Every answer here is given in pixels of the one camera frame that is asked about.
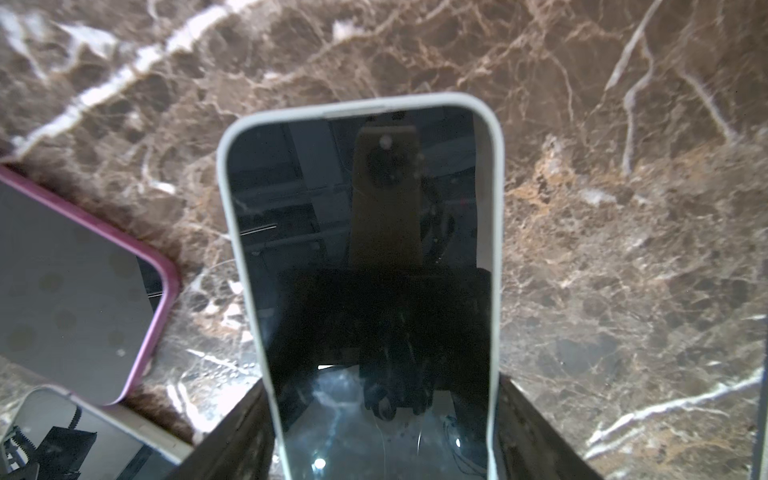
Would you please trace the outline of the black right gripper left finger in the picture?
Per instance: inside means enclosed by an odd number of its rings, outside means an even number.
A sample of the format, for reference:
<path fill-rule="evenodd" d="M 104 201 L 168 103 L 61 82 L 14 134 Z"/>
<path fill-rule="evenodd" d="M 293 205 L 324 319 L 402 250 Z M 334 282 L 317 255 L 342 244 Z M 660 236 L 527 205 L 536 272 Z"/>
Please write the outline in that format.
<path fill-rule="evenodd" d="M 171 480 L 266 479 L 275 433 L 268 392 L 258 381 L 167 477 Z"/>

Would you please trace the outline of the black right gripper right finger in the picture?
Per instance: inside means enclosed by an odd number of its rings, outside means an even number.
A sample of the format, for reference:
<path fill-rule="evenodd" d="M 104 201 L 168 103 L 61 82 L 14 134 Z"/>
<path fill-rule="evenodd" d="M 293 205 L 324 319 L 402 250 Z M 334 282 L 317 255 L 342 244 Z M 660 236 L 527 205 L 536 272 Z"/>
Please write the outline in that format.
<path fill-rule="evenodd" d="M 494 456 L 500 479 L 602 479 L 504 374 L 499 376 Z"/>

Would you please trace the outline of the black phone white edge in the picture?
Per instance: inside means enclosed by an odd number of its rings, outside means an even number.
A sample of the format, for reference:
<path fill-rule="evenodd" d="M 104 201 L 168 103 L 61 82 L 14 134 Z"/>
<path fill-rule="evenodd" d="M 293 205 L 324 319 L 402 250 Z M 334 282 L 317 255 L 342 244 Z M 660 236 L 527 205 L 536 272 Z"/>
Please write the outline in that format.
<path fill-rule="evenodd" d="M 193 447 L 119 406 L 53 386 L 29 393 L 1 436 L 3 479 L 163 479 Z"/>

